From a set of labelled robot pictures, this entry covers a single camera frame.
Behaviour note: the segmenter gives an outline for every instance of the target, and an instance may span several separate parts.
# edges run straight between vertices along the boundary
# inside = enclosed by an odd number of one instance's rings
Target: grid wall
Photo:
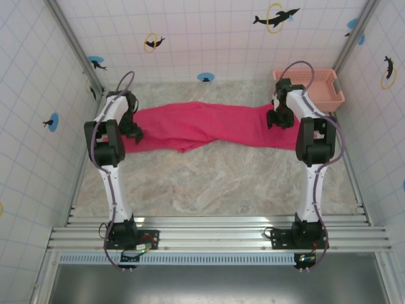
[[[365,3],[282,0],[280,8],[269,0],[59,1],[85,53],[103,58],[107,71],[96,72],[105,85],[116,84],[129,69],[138,82],[181,82],[198,81],[202,72],[217,80],[266,79],[296,60],[330,68]],[[269,26],[276,34],[253,24],[255,16],[273,20],[280,10],[298,8],[294,21]],[[146,39],[151,33],[164,38],[155,48],[145,46],[155,42],[153,35]]]
[[[96,102],[43,0],[1,0],[0,41],[0,303],[26,303]]]
[[[387,227],[405,275],[405,2],[384,0],[339,79],[348,152],[375,225]],[[393,61],[389,76],[389,62]]]

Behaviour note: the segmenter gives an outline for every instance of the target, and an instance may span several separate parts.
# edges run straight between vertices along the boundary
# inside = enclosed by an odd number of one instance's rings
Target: gray floor
[[[136,84],[132,88],[140,109],[188,101],[261,106],[270,102],[272,90],[270,81]],[[135,216],[291,215],[301,197],[302,164],[295,151],[223,141],[186,153],[157,150],[127,155],[123,175]],[[322,211],[353,214],[355,209],[346,168],[339,161],[328,168]],[[89,162],[75,216],[107,215],[101,177]]]
[[[50,303],[387,303],[373,254],[329,254],[314,272],[292,266],[59,266]]]

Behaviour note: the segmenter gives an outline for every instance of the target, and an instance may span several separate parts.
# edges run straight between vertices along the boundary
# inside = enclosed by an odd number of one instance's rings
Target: cable
[[[100,226],[99,226],[99,236],[100,236],[100,238],[102,238],[102,239],[104,239],[104,238],[106,237],[105,235],[104,235],[104,236],[101,235],[101,227],[102,227],[103,225],[106,227],[106,230],[108,229],[106,223],[101,223],[101,224],[100,224]]]
[[[344,152],[346,150],[346,141],[345,141],[345,138],[344,138],[344,134],[343,134],[342,130],[340,129],[340,127],[337,125],[337,123],[335,123],[330,117],[315,111],[315,109],[310,105],[310,103],[308,102],[308,100],[305,97],[305,93],[307,92],[309,87],[311,87],[311,85],[312,85],[312,83],[313,83],[313,81],[315,79],[315,70],[314,70],[313,66],[309,62],[304,61],[304,60],[299,60],[299,61],[291,63],[283,71],[283,73],[280,76],[280,79],[284,76],[286,71],[288,71],[292,66],[294,66],[294,65],[296,65],[298,63],[304,63],[305,65],[307,65],[311,69],[311,80],[309,81],[309,84],[302,90],[302,93],[301,93],[301,97],[304,100],[305,105],[313,112],[314,115],[316,115],[317,117],[320,117],[322,119],[325,119],[327,122],[329,122],[331,125],[333,125],[335,127],[336,131],[339,133],[340,141],[342,142],[342,147],[340,149],[340,154],[334,160],[331,160],[330,162],[324,163],[322,166],[320,166],[319,169],[316,171],[316,175],[315,175],[315,179],[314,179],[314,189],[313,189],[314,209],[315,209],[316,216],[318,217],[318,219],[321,222],[321,225],[323,227],[323,230],[325,231],[325,237],[326,237],[325,248],[323,249],[322,255],[321,255],[320,259],[315,263],[315,265],[313,265],[311,267],[311,269],[315,269],[315,268],[317,268],[317,266],[319,266],[319,264],[322,262],[323,258],[325,257],[326,252],[328,250],[328,244],[329,244],[328,229],[327,229],[327,227],[325,225],[325,222],[322,219],[322,216],[319,213],[318,204],[316,202],[316,187],[318,185],[319,174],[320,174],[320,172],[322,171],[323,168],[337,162],[338,160],[340,160],[343,157],[343,154],[344,154]]]
[[[267,235],[267,234],[266,234],[267,229],[272,230],[273,227],[266,227],[266,228],[264,229],[264,231],[263,231],[263,235],[264,235],[266,238],[272,239],[272,238],[271,238],[271,234],[270,234],[270,235]]]
[[[99,119],[99,121],[98,121],[98,122],[96,123],[96,125],[94,126],[94,130],[93,130],[93,133],[92,133],[92,136],[91,136],[91,146],[90,146],[90,159],[91,159],[91,162],[94,164],[94,166],[96,166],[97,169],[103,171],[103,172],[107,175],[108,185],[109,185],[109,189],[110,189],[110,191],[111,191],[111,198],[112,198],[112,201],[113,201],[113,216],[112,216],[111,222],[110,222],[110,224],[109,224],[109,226],[108,226],[108,228],[107,228],[106,235],[105,235],[105,237],[104,237],[103,249],[104,249],[104,252],[105,252],[105,254],[106,254],[106,256],[107,256],[108,261],[112,264],[112,266],[116,267],[118,270],[122,270],[122,272],[124,272],[125,269],[122,268],[122,267],[120,267],[118,264],[116,264],[116,263],[111,259],[110,255],[109,255],[109,253],[108,253],[108,251],[107,251],[108,236],[109,236],[109,234],[111,233],[111,230],[112,230],[112,228],[113,228],[113,224],[114,224],[114,221],[115,221],[115,213],[116,213],[116,201],[115,201],[115,194],[114,194],[113,182],[112,182],[112,180],[111,180],[110,172],[109,172],[108,170],[102,168],[101,166],[99,166],[99,165],[97,164],[97,162],[96,162],[96,157],[95,157],[95,155],[94,155],[94,148],[95,148],[95,145],[96,145],[96,134],[97,134],[97,130],[98,130],[98,128],[99,128],[101,122],[102,122],[102,121],[104,120],[104,118],[106,117],[109,108],[113,105],[113,103],[114,103],[118,98],[124,96],[124,95],[128,92],[129,87],[131,86],[132,82],[134,81],[135,72],[134,72],[134,71],[129,71],[128,73],[126,73],[126,74],[121,78],[120,82],[119,82],[118,85],[117,85],[116,91],[119,90],[119,88],[120,88],[120,86],[121,86],[121,83],[123,82],[123,80],[124,80],[125,78],[127,78],[127,76],[128,76],[129,74],[132,74],[132,77],[131,77],[131,80],[129,81],[129,83],[125,86],[124,90],[122,90],[120,93],[118,93],[118,95],[116,95],[116,96],[113,98],[113,100],[111,100],[111,101],[107,104],[107,107],[106,107],[106,109],[105,109],[104,112],[103,112],[103,115],[101,116],[101,118]]]
[[[149,238],[152,241],[152,246],[154,246],[154,238],[150,235],[150,234],[145,234],[144,236],[142,236],[139,241],[143,241],[144,239]]]
[[[316,242],[314,242],[314,249],[312,249],[310,252],[306,253],[305,255],[310,255],[312,252],[316,251],[317,248],[318,248],[318,245]]]

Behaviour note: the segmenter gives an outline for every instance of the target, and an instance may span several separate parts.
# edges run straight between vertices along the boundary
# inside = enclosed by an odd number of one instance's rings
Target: black mounting plate
[[[279,229],[269,228],[265,231],[270,233],[270,236],[266,236],[271,241],[273,249],[298,249],[298,250],[312,250],[314,249],[314,241],[308,240],[300,242],[299,244],[294,241],[292,229]],[[318,249],[325,248],[325,233],[322,231],[321,236],[316,240],[316,247]]]
[[[142,230],[142,229],[138,229],[137,230],[137,243],[136,245],[140,245],[140,244],[146,244],[148,243],[148,239],[143,239],[140,241],[140,239],[142,239],[143,236],[145,235],[151,235],[155,241],[154,244],[151,248],[151,250],[156,250],[158,249],[159,246],[159,231],[158,230]],[[112,241],[111,239],[108,239],[107,241],[107,249],[108,250],[134,250],[136,248],[136,245],[133,245],[133,239],[128,239],[127,241],[123,240],[122,238],[120,239],[119,243],[116,243],[114,241]]]

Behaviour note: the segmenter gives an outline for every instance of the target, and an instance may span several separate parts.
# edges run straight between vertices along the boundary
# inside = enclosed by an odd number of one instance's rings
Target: vent grille
[[[111,255],[118,263],[120,254]],[[104,253],[64,253],[60,264],[109,264]],[[122,265],[295,265],[293,253],[158,253],[141,256],[138,263]]]

